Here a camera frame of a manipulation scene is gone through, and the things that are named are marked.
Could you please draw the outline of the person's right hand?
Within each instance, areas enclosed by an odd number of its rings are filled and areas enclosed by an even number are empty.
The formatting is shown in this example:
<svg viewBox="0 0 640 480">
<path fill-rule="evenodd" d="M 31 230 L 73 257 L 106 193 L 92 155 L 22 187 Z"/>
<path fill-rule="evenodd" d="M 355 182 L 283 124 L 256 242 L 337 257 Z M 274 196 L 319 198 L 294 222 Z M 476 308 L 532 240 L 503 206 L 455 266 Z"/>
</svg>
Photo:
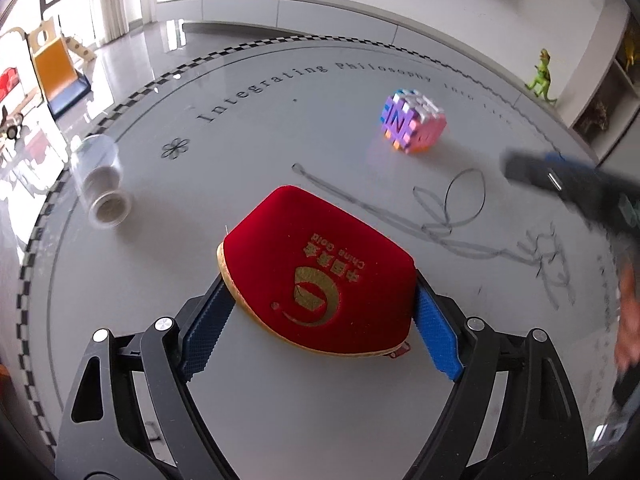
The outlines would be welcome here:
<svg viewBox="0 0 640 480">
<path fill-rule="evenodd" d="M 620 274 L 620 324 L 614 358 L 620 374 L 639 363 L 640 316 L 639 300 L 636 296 L 634 268 L 630 264 Z"/>
</svg>

